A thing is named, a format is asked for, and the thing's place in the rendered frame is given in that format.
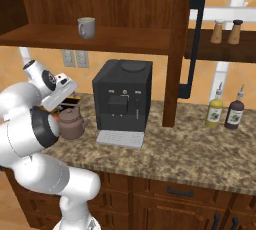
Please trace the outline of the grey mug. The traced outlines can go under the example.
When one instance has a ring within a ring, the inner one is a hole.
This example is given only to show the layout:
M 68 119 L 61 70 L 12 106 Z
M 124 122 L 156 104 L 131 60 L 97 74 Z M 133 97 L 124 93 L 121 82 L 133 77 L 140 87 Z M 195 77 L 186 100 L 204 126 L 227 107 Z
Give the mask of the grey mug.
M 78 19 L 78 33 L 84 39 L 92 39 L 95 35 L 96 21 L 93 17 Z

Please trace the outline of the grey wall outlet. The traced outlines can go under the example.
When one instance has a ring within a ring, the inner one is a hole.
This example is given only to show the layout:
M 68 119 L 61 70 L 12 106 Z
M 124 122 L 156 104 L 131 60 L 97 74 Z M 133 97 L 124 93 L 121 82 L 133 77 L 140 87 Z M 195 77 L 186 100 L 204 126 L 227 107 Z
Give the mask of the grey wall outlet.
M 62 50 L 62 59 L 65 67 L 75 67 L 75 57 L 73 50 Z
M 89 58 L 88 52 L 77 50 L 76 51 L 76 62 L 78 68 L 88 68 L 89 67 Z

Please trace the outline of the wooden shaker with black cap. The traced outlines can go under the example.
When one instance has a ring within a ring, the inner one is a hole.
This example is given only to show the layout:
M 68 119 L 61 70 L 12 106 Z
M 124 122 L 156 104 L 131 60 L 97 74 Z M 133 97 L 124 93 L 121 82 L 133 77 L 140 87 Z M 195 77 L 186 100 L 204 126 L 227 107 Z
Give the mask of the wooden shaker with black cap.
M 240 41 L 240 32 L 241 32 L 241 25 L 243 21 L 240 19 L 236 19 L 233 21 L 233 27 L 231 33 L 228 38 L 228 43 L 231 45 L 237 45 Z

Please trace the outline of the brown kettle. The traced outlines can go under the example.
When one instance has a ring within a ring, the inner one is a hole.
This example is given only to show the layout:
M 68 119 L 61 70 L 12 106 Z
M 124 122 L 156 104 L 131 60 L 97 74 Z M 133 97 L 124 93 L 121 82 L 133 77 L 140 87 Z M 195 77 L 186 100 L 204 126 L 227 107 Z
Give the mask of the brown kettle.
M 80 138 L 88 124 L 89 119 L 82 117 L 79 105 L 67 108 L 59 114 L 60 134 L 66 140 Z

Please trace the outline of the wooden drawer front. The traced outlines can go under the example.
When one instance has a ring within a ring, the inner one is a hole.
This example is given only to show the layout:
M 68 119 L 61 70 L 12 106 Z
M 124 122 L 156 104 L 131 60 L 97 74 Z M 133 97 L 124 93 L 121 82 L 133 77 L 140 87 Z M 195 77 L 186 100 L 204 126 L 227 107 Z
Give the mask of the wooden drawer front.
M 194 190 L 194 197 L 185 197 L 168 194 L 167 186 L 171 186 L 172 189 L 180 191 Z M 192 203 L 213 205 L 220 208 L 224 208 L 229 203 L 229 200 L 232 196 L 231 193 L 226 191 L 190 186 L 185 184 L 164 182 L 159 180 L 150 180 L 149 190 L 156 197 L 167 197 L 178 200 L 186 200 L 191 201 Z
M 99 172 L 102 187 L 109 190 L 128 192 L 129 178 L 126 175 Z

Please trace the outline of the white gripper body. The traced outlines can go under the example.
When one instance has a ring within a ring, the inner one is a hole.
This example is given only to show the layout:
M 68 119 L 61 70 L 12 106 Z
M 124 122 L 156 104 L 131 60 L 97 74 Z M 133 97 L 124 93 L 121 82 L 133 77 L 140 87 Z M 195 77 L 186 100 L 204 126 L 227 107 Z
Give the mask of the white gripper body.
M 52 111 L 61 104 L 69 95 L 78 88 L 77 83 L 72 79 L 58 79 L 56 90 L 42 100 L 42 106 Z

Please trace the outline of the dark sauce bottle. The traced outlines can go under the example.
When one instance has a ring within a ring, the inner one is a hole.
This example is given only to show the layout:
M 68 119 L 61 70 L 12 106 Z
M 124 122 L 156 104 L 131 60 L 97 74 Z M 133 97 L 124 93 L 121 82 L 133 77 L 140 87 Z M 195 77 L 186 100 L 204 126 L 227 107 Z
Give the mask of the dark sauce bottle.
M 236 99 L 229 105 L 224 124 L 225 128 L 230 130 L 235 130 L 238 128 L 244 111 L 244 104 L 242 102 L 243 95 L 244 85 L 242 85 L 241 89 L 238 91 Z

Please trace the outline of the yellow oil bottle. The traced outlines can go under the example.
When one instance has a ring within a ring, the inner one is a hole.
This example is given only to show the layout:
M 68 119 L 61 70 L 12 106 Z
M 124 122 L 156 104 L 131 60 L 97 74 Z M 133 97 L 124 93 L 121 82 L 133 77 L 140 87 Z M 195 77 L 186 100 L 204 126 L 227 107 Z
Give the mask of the yellow oil bottle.
M 220 121 L 220 116 L 223 109 L 221 100 L 222 84 L 216 90 L 215 98 L 209 102 L 205 125 L 208 127 L 217 127 Z

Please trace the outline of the dark wooden wall shelf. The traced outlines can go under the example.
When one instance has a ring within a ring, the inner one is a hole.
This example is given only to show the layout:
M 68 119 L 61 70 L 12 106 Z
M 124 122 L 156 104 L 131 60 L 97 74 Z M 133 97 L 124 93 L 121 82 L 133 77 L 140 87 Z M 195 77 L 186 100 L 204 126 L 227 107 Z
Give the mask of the dark wooden wall shelf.
M 198 60 L 256 63 L 256 31 L 241 31 L 238 45 L 227 42 L 229 30 L 222 31 L 220 44 L 211 43 L 211 35 L 211 29 L 200 30 Z

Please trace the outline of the wooden base cabinet door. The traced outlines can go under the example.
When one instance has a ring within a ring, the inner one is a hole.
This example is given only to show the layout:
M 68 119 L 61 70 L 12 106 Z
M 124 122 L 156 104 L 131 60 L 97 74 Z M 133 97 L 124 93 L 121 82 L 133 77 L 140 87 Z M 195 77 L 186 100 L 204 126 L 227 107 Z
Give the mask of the wooden base cabinet door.
M 225 209 L 133 196 L 133 230 L 211 230 L 215 214 L 220 214 L 217 230 L 223 230 Z
M 233 194 L 223 230 L 230 230 L 233 217 L 239 220 L 236 230 L 256 230 L 256 196 Z

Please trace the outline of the wooden wall cabinet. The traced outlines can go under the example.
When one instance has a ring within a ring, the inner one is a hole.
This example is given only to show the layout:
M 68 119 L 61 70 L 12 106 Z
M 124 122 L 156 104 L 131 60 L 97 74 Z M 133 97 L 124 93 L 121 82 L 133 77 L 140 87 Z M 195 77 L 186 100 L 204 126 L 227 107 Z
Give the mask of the wooden wall cabinet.
M 171 0 L 0 0 L 0 45 L 166 55 Z M 78 19 L 93 17 L 84 39 Z

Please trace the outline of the white window frame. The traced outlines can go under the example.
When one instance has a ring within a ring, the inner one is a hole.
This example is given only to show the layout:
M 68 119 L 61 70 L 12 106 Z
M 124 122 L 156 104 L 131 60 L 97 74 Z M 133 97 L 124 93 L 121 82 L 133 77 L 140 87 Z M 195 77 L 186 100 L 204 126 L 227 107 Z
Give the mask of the white window frame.
M 206 0 L 202 27 L 212 30 L 216 19 L 224 21 L 223 30 L 231 30 L 233 20 L 242 19 L 241 30 L 256 31 L 256 0 Z M 198 60 L 190 102 L 207 104 L 221 81 L 224 82 L 222 100 L 225 106 L 245 85 L 245 107 L 256 109 L 256 63 Z

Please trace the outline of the black coffee machine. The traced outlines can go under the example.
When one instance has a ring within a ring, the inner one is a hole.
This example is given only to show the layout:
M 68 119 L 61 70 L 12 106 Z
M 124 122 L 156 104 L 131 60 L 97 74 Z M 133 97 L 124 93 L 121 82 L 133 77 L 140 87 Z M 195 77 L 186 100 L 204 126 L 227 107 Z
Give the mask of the black coffee machine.
M 92 81 L 96 142 L 141 149 L 151 106 L 152 61 L 108 60 Z

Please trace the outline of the wooden shaker with white cap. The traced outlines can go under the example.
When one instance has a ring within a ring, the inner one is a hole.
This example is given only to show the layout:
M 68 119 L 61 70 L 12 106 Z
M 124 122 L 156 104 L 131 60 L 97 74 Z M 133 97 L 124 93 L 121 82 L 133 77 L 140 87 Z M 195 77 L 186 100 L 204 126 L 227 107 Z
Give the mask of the wooden shaker with white cap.
M 223 20 L 216 20 L 215 26 L 211 35 L 210 42 L 213 44 L 220 44 L 222 41 L 222 27 L 223 27 Z

